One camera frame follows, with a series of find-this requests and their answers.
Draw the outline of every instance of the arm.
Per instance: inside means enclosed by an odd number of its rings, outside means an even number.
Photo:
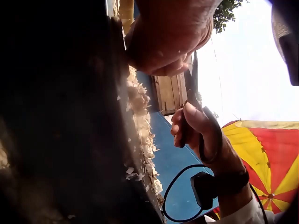
[[[195,109],[191,104],[187,103],[184,109],[178,110],[173,118],[173,124],[171,133],[175,136],[175,146],[179,146],[179,141],[181,139],[181,114],[184,113],[186,121],[189,124],[189,129],[187,130],[187,140],[190,148],[194,150],[196,155],[199,157],[198,145],[199,138],[198,133],[202,133],[205,141],[205,155],[207,157],[213,156],[211,154],[212,149],[215,148],[215,141],[217,136],[213,131],[213,124],[208,118],[199,110]],[[234,151],[232,145],[226,136],[222,135],[222,149],[220,156],[213,164],[205,164],[212,169],[215,175],[221,175],[224,173],[235,172],[235,171],[245,171],[245,167],[242,160]],[[247,184],[240,193],[230,196],[220,196],[218,197],[219,207],[221,212],[221,217],[229,216],[239,209],[247,205],[252,199],[252,192],[250,190],[249,184]]]

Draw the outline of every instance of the sky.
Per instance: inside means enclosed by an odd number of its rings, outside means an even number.
[[[234,14],[236,21],[197,51],[203,106],[219,115],[220,126],[237,119],[299,121],[299,87],[291,85],[276,48],[271,4],[244,1]]]

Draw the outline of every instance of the skin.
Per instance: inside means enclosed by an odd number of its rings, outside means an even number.
[[[186,143],[189,147],[199,156],[199,138],[198,133],[201,133],[204,137],[205,148],[204,153],[206,157],[213,156],[213,147],[215,146],[216,134],[213,130],[213,124],[208,120],[204,113],[197,110],[190,103],[187,103],[184,108],[181,108],[175,112],[172,117],[172,127],[171,134],[174,136],[174,145],[179,146],[179,141],[182,135],[182,125],[181,118],[182,113],[184,113],[186,121],[189,124],[187,130]],[[212,163],[205,164],[207,167],[211,168],[215,175],[221,175],[229,172],[245,171],[245,167],[242,160],[237,155],[232,145],[230,144],[228,138],[222,135],[223,147],[221,150],[221,156]],[[252,199],[252,193],[247,184],[240,193],[230,196],[218,197],[219,207],[221,212],[221,217],[228,216],[240,208],[248,204]]]
[[[188,69],[188,56],[213,30],[220,0],[136,0],[140,16],[125,37],[129,63],[149,75],[173,76]]]
[[[202,47],[213,29],[213,14],[221,0],[135,0],[140,11],[125,37],[130,65],[149,75],[173,76],[188,69],[186,58]],[[207,117],[191,104],[177,110],[172,121],[174,145],[179,146],[182,136],[181,115],[189,124],[187,144],[199,157],[198,133],[205,141],[206,157],[213,155],[215,131]],[[213,164],[205,164],[215,175],[244,171],[242,160],[226,136],[222,135],[221,155]],[[252,199],[247,184],[239,194],[218,197],[221,216],[228,216]]]

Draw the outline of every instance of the white sleeve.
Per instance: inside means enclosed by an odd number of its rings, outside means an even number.
[[[270,211],[265,211],[268,223],[274,222],[274,214]],[[264,224],[264,217],[262,210],[256,198],[253,196],[252,200],[243,208],[226,216],[220,220],[211,220],[206,218],[207,224]]]

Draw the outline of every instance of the umbrella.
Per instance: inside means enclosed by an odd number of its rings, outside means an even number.
[[[273,213],[285,211],[298,191],[298,127],[299,122],[239,120],[222,128],[264,209]]]

